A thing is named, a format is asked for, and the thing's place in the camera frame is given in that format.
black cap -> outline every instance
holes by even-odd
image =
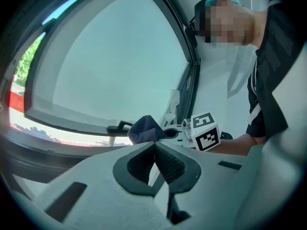
[[[204,25],[201,23],[201,18],[204,17],[205,15],[205,3],[206,0],[201,0],[196,5],[194,6],[194,13],[195,13],[195,35],[198,36],[200,35],[200,31],[204,29]]]

sleeve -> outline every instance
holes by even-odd
[[[248,79],[248,100],[250,104],[249,113],[251,114],[255,108],[258,108],[257,105],[258,99],[257,96],[254,94],[252,90],[252,82],[251,82],[251,76],[250,75]],[[264,120],[263,120],[263,113],[260,110],[260,112],[254,117],[253,121],[251,122],[251,125],[249,124],[246,133],[249,134],[252,137],[264,137],[265,134],[265,127],[264,127]]]

white panel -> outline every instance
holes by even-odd
[[[15,178],[21,189],[31,200],[37,197],[48,187],[47,183],[31,181],[17,175],[13,175],[13,177]]]
[[[236,95],[227,98],[229,72],[225,70],[225,61],[208,64],[210,67],[203,68],[200,73],[193,115],[204,111],[213,112],[220,132],[230,133],[233,138],[237,138],[245,133],[248,126],[247,82]],[[239,73],[235,86],[242,76],[243,73]]]
[[[290,129],[300,129],[307,125],[307,43],[304,44],[295,63],[273,91]]]

white wall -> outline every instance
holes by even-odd
[[[220,132],[230,133],[233,138],[243,135],[247,128],[249,102],[247,82],[233,97],[227,98],[227,80],[230,72],[226,70],[225,61],[207,62],[202,67],[194,104],[193,115],[205,111],[211,112],[216,119]],[[243,76],[239,73],[237,81]]]

